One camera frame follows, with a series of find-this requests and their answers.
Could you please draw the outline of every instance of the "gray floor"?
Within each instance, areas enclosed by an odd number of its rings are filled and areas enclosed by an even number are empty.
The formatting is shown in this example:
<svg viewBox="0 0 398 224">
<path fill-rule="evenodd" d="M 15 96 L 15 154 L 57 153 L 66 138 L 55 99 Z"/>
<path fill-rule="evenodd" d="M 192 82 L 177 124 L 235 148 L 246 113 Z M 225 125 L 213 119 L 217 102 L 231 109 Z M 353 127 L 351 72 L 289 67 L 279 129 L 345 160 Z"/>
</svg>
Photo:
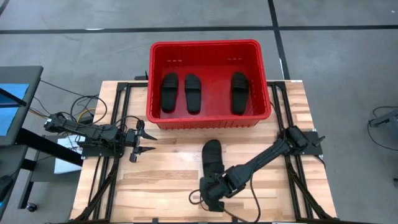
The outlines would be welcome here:
<svg viewBox="0 0 398 224">
<path fill-rule="evenodd" d="M 274 2 L 280 26 L 398 24 L 395 0 Z M 272 25 L 267 1 L 10 0 L 0 17 L 2 30 L 228 25 Z M 338 216 L 396 223 L 398 189 L 392 178 L 398 177 L 398 152 L 373 144 L 366 125 L 373 108 L 398 103 L 398 30 L 282 31 L 281 36 L 290 76 L 304 80 L 315 126 L 326 135 L 326 171 Z M 103 80 L 143 75 L 154 42 L 212 39 L 258 40 L 267 78 L 283 78 L 273 31 L 0 35 L 0 66 L 42 65 L 43 80 L 89 95 Z M 50 112 L 69 110 L 75 99 L 43 83 L 36 97 Z M 42 110 L 37 102 L 33 107 Z M 39 134 L 42 125 L 32 115 L 24 124 Z M 371 131 L 383 144 L 398 147 L 385 129 Z M 22 171 L 20 185 L 26 176 Z M 76 187 L 35 185 L 30 198 L 40 206 L 35 213 L 16 209 L 22 190 L 16 187 L 2 223 L 62 222 Z"/>
</svg>

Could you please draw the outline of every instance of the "wooden tabletop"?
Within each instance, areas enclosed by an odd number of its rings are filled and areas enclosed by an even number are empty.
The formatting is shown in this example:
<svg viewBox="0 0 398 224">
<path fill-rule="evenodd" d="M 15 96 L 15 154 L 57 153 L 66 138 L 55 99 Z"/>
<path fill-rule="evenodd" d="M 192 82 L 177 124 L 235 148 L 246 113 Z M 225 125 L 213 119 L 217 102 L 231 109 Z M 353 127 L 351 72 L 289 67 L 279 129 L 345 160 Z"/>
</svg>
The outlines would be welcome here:
<svg viewBox="0 0 398 224">
<path fill-rule="evenodd" d="M 111 120 L 117 83 L 117 81 L 105 81 L 102 84 L 99 97 L 106 102 L 108 112 L 100 122 L 101 124 L 108 124 Z M 286 81 L 286 87 L 294 123 L 303 131 L 313 129 L 303 83 Z M 124 93 L 121 96 L 118 119 L 121 116 L 123 99 Z M 279 93 L 279 99 L 285 120 L 281 93 Z M 200 205 L 192 205 L 188 201 L 189 193 L 199 188 L 199 179 L 203 175 L 202 147 L 210 139 L 218 139 L 222 145 L 223 162 L 226 168 L 244 164 L 275 141 L 279 130 L 275 111 L 272 111 L 269 118 L 258 122 L 253 128 L 164 131 L 156 124 L 147 121 L 146 101 L 147 88 L 133 88 L 127 115 L 135 115 L 146 122 L 146 132 L 158 141 L 143 139 L 141 146 L 153 146 L 156 150 L 141 154 L 136 163 L 131 163 L 129 155 L 132 149 L 126 148 L 119 165 L 111 222 L 151 222 L 152 218 L 159 218 L 160 222 L 230 222 L 231 217 L 228 214 L 206 212 Z M 104 112 L 104 106 L 99 102 L 95 111 L 95 120 Z M 126 124 L 129 128 L 134 128 L 136 120 L 127 119 Z M 302 160 L 309 191 L 327 213 L 335 216 L 323 164 L 314 156 L 302 156 Z M 71 218 L 77 217 L 87 206 L 96 161 L 96 157 L 91 157 L 83 163 Z M 94 193 L 98 186 L 100 170 L 101 166 L 99 166 Z M 253 186 L 261 206 L 260 221 L 295 220 L 282 156 L 254 174 Z M 300 210 L 302 216 L 305 217 L 302 194 L 299 189 L 297 192 Z M 103 198 L 100 218 L 104 217 L 107 192 Z M 193 198 L 198 200 L 199 195 L 194 195 Z M 239 217 L 246 220 L 254 220 L 257 217 L 257 208 L 249 185 L 235 197 L 224 199 L 224 201 L 226 209 Z"/>
</svg>

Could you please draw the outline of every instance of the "chair wheel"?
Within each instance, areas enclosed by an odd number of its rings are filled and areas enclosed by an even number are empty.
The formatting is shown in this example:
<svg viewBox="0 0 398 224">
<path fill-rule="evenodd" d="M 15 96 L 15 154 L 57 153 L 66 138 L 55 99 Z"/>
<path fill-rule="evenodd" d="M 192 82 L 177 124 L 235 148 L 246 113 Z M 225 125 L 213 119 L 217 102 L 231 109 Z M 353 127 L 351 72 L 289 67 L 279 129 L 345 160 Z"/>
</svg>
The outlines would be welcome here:
<svg viewBox="0 0 398 224">
<path fill-rule="evenodd" d="M 37 210 L 37 205 L 35 205 L 33 203 L 28 203 L 26 206 L 26 209 L 30 212 L 34 212 Z"/>
</svg>

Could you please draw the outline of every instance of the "wooden table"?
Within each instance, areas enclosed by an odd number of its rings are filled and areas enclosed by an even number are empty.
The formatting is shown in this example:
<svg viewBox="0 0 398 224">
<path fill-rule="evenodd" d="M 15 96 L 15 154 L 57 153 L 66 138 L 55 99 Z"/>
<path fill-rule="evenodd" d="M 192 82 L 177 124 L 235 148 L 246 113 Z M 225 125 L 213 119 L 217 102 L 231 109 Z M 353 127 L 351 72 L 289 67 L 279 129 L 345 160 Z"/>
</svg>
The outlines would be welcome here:
<svg viewBox="0 0 398 224">
<path fill-rule="evenodd" d="M 105 81 L 99 97 L 107 106 L 108 112 L 101 124 L 111 120 L 117 81 Z M 313 122 L 301 81 L 286 81 L 287 93 L 294 123 L 304 130 L 313 129 Z M 118 109 L 121 116 L 124 93 Z M 285 112 L 279 93 L 282 116 Z M 231 217 L 225 213 L 206 212 L 200 205 L 192 205 L 188 195 L 199 188 L 199 179 L 203 175 L 201 150 L 210 139 L 219 139 L 223 150 L 223 161 L 226 168 L 243 164 L 258 153 L 268 148 L 278 132 L 275 111 L 269 118 L 260 121 L 253 128 L 228 129 L 192 129 L 160 130 L 156 124 L 146 118 L 147 88 L 133 88 L 129 98 L 127 115 L 135 115 L 146 122 L 146 132 L 158 141 L 143 139 L 142 146 L 153 146 L 156 150 L 145 152 L 136 163 L 129 162 L 131 148 L 126 148 L 118 170 L 114 197 L 112 222 L 151 222 L 159 218 L 160 222 L 230 222 Z M 104 113 L 104 106 L 98 103 L 95 120 Z M 136 125 L 135 119 L 127 119 L 129 128 Z M 328 180 L 323 164 L 314 156 L 302 156 L 303 168 L 309 191 L 325 209 L 335 216 Z M 87 206 L 97 158 L 86 159 L 81 171 L 71 218 L 77 217 Z M 98 186 L 99 167 L 94 193 Z M 255 173 L 253 186 L 261 205 L 262 222 L 294 221 L 292 200 L 290 197 L 287 172 L 284 158 L 278 157 Z M 305 217 L 302 194 L 297 189 L 302 216 Z M 104 217 L 107 193 L 101 204 L 100 218 Z M 249 185 L 234 198 L 225 199 L 226 209 L 233 214 L 254 220 L 257 209 Z"/>
</svg>

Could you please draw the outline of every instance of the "black floor stripe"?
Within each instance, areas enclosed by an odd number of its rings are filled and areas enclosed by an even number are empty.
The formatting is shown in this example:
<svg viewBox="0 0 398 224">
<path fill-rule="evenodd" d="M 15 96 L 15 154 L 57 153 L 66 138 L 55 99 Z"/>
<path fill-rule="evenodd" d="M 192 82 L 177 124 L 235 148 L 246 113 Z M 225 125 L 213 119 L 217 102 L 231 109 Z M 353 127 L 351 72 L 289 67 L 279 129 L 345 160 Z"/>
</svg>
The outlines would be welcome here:
<svg viewBox="0 0 398 224">
<path fill-rule="evenodd" d="M 0 30 L 0 34 L 112 34 L 137 32 L 204 32 L 273 30 L 272 26 L 143 27 L 109 29 Z"/>
<path fill-rule="evenodd" d="M 4 10 L 6 9 L 6 7 L 7 7 L 9 2 L 10 2 L 10 0 L 4 0 L 4 2 L 1 4 L 1 6 L 0 6 L 0 16 L 4 12 Z"/>
<path fill-rule="evenodd" d="M 398 29 L 398 25 L 365 25 L 365 26 L 280 26 L 279 30 L 379 30 Z"/>
<path fill-rule="evenodd" d="M 278 49 L 279 59 L 280 59 L 280 63 L 282 64 L 282 73 L 283 73 L 284 79 L 290 80 L 290 74 L 289 74 L 289 69 L 287 68 L 284 45 L 282 43 L 282 37 L 280 36 L 278 19 L 276 17 L 276 11 L 275 11 L 275 6 L 274 6 L 273 0 L 268 0 L 268 5 L 269 5 L 270 13 L 271 13 L 272 26 L 274 27 L 274 34 L 275 34 L 275 40 L 276 40 L 276 46 Z"/>
</svg>

